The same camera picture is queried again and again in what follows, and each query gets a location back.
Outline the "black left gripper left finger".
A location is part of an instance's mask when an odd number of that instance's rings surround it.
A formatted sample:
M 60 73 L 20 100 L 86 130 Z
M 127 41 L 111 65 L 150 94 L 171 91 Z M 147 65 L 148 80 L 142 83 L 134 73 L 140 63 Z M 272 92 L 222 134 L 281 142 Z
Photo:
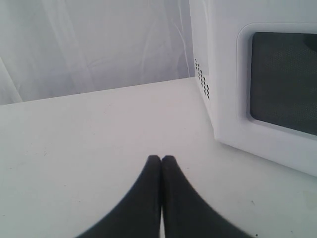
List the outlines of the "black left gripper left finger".
M 161 160 L 147 158 L 122 200 L 80 238 L 158 238 L 161 220 Z

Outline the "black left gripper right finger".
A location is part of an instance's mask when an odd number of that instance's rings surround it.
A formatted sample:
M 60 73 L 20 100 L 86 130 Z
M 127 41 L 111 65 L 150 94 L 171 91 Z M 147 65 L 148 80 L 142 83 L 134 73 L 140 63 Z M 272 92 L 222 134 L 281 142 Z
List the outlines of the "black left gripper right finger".
M 161 160 L 164 233 L 167 238 L 249 238 L 213 210 L 186 179 L 174 156 Z

